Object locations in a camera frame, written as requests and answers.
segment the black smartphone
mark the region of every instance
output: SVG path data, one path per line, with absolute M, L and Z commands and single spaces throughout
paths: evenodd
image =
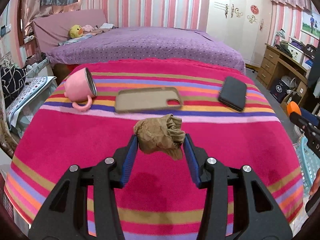
M 239 112 L 245 106 L 247 85 L 234 77 L 226 77 L 218 101 Z

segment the pillow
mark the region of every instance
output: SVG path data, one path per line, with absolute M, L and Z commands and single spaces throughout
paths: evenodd
M 1 85 L 4 95 L 4 105 L 7 108 L 15 100 L 26 81 L 27 69 L 0 67 Z

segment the metal screw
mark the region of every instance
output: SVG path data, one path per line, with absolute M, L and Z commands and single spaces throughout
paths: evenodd
M 79 168 L 78 165 L 75 165 L 75 164 L 74 164 L 74 165 L 71 165 L 71 166 L 70 166 L 69 170 L 73 172 L 73 171 L 77 171 L 78 168 Z
M 245 165 L 245 166 L 243 166 L 243 168 L 242 168 L 245 172 L 250 172 L 252 169 L 251 169 L 251 167 L 249 166 L 249 165 Z
M 104 160 L 104 162 L 105 162 L 106 164 L 111 164 L 111 163 L 114 163 L 114 162 L 115 162 L 115 159 L 112 158 L 112 157 L 109 157 L 109 158 L 106 158 L 106 159 Z
M 207 162 L 210 163 L 210 164 L 216 164 L 217 160 L 215 158 L 208 158 Z

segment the bed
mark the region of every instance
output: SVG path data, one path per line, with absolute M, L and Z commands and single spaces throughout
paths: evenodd
M 182 118 L 182 129 L 196 146 L 229 167 L 250 165 L 268 187 L 288 221 L 302 208 L 303 184 L 297 156 L 281 122 L 253 81 L 238 70 L 187 59 L 120 60 L 83 64 L 97 84 L 98 96 L 87 112 L 77 112 L 64 97 L 63 82 L 33 117 L 15 152 L 5 192 L 31 224 L 60 176 L 72 164 L 96 165 L 125 146 L 138 120 L 168 111 L 116 114 L 119 90 L 176 87 L 183 108 L 170 111 Z M 247 84 L 244 112 L 217 98 L 227 76 Z M 126 240 L 195 240 L 205 191 L 198 190 L 183 158 L 140 150 L 130 180 L 116 190 Z M 93 191 L 88 191 L 88 231 L 95 235 Z M 228 196 L 227 234 L 233 230 L 233 198 Z
M 53 65 L 174 57 L 245 72 L 245 64 L 239 52 L 198 30 L 162 27 L 118 28 L 85 41 L 58 46 L 59 42 L 67 40 L 68 31 L 74 24 L 99 27 L 104 21 L 106 20 L 102 10 L 80 10 L 35 19 L 33 29 L 40 50 L 47 54 Z

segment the cabinet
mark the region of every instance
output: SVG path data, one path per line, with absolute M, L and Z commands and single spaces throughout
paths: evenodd
M 207 33 L 240 52 L 245 63 L 260 67 L 271 14 L 270 0 L 210 0 Z
M 275 47 L 268 44 L 265 44 L 265 46 L 266 51 L 258 72 L 257 80 L 266 89 L 270 90 L 274 80 L 285 75 L 295 75 L 305 86 L 307 85 L 307 79 L 305 78 L 306 70 L 298 62 L 277 50 Z

